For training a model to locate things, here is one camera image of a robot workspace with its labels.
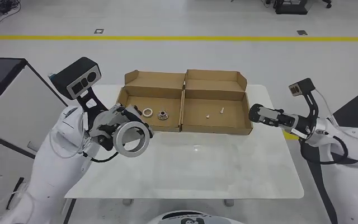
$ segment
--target table leg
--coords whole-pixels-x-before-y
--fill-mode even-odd
[[[224,204],[226,207],[234,206],[234,199],[224,199]]]
[[[123,203],[125,206],[130,206],[131,204],[133,204],[133,199],[123,199],[123,200],[122,200],[122,203]]]

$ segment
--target box lid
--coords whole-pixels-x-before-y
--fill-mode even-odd
[[[141,72],[134,70],[125,74],[126,86],[183,89],[184,73]]]
[[[247,80],[240,72],[189,69],[186,72],[187,90],[222,90],[245,92]]]

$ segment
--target screw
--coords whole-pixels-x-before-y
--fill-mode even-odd
[[[105,140],[103,136],[98,137],[98,142],[102,143]]]

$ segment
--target metal nut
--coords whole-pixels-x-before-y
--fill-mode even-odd
[[[159,120],[166,120],[168,119],[168,113],[166,111],[159,111],[158,113],[158,119]]]

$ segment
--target washer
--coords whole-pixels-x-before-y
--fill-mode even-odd
[[[145,108],[142,113],[145,118],[153,116],[153,110],[151,108]]]

